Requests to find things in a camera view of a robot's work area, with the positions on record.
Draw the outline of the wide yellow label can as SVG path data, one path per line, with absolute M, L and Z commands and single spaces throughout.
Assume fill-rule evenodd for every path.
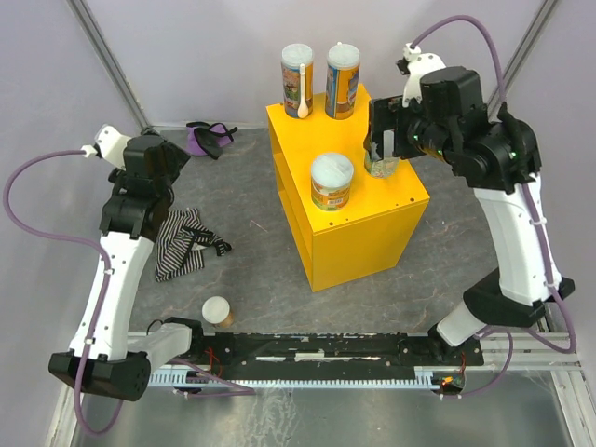
M 311 198 L 325 211 L 342 209 L 349 201 L 354 166 L 344 155 L 325 153 L 311 165 Z

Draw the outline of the yellow cabinet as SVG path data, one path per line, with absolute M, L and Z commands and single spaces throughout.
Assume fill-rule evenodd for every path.
M 266 108 L 278 195 L 312 291 L 394 267 L 429 201 L 409 162 L 400 161 L 384 179 L 365 169 L 370 98 L 359 86 L 355 111 L 345 120 L 326 115 L 322 93 L 304 120 L 288 116 L 280 103 Z M 312 162 L 329 152 L 355 168 L 349 200 L 336 211 L 321 210 L 311 198 Z

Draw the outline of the tall porridge can with spoon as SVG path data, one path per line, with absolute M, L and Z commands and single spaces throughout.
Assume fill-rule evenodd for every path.
M 282 49 L 283 105 L 287 115 L 304 119 L 312 112 L 313 71 L 314 51 L 310 46 L 293 43 Z

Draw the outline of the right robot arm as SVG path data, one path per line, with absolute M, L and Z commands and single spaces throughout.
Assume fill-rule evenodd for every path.
M 380 156 L 390 148 L 399 159 L 428 155 L 449 165 L 479 201 L 498 263 L 430 335 L 456 347 L 487 326 L 528 331 L 548 302 L 562 305 L 575 290 L 550 249 L 535 133 L 505 103 L 489 119 L 473 70 L 398 66 L 404 92 L 369 102 L 365 150 Z

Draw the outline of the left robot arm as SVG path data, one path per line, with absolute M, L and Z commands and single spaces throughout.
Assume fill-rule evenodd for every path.
M 66 351 L 51 355 L 49 372 L 82 392 L 136 401 L 151 374 L 172 359 L 197 353 L 199 321 L 168 318 L 155 332 L 129 339 L 142 271 L 173 204 L 173 183 L 189 156 L 152 129 L 129 137 L 104 125 L 93 145 L 114 166 L 102 207 L 99 260 L 84 316 Z

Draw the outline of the purple black pouch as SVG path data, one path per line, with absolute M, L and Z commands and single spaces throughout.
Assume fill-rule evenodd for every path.
M 224 123 L 210 124 L 204 121 L 187 123 L 185 152 L 190 156 L 208 156 L 217 160 L 223 154 L 223 147 L 234 141 L 238 127 L 227 127 Z

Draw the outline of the black white striped cloth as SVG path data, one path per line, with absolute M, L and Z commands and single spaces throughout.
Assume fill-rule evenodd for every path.
M 169 281 L 202 269 L 202 251 L 208 248 L 214 248 L 221 257 L 232 250 L 232 245 L 201 222 L 198 209 L 171 210 L 157 235 L 156 281 Z

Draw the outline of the clear jar orange contents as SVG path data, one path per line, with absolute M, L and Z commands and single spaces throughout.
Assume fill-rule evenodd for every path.
M 229 328 L 234 323 L 234 313 L 222 296 L 210 297 L 201 308 L 203 319 L 215 328 Z

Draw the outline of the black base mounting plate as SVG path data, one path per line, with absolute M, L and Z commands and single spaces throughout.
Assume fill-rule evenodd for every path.
M 451 347 L 435 335 L 394 333 L 268 334 L 216 332 L 197 339 L 183 359 L 212 366 L 223 379 L 323 381 L 413 379 L 416 367 L 484 364 L 470 338 Z

